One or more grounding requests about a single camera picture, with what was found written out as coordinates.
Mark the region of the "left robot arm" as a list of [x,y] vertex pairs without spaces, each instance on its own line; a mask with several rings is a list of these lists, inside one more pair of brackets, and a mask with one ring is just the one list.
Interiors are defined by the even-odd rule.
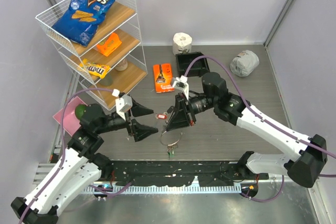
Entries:
[[89,185],[112,176],[112,161],[97,152],[103,144],[102,133],[126,129],[136,142],[158,132],[155,127],[136,121],[153,110],[137,103],[131,96],[121,94],[117,110],[105,114],[99,104],[75,109],[79,119],[77,129],[59,161],[27,196],[11,203],[19,223],[56,223],[68,205]]

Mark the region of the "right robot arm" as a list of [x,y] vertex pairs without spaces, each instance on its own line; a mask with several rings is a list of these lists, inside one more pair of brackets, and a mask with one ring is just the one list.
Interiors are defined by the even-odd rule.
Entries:
[[298,133],[268,117],[241,96],[229,92],[226,81],[218,73],[204,74],[201,83],[203,92],[191,97],[187,77],[172,80],[172,86],[181,92],[175,96],[166,131],[193,126],[197,114],[212,109],[219,119],[258,135],[282,152],[246,152],[237,167],[240,177],[249,179],[255,174],[271,173],[288,176],[305,188],[315,184],[328,159],[322,136]]

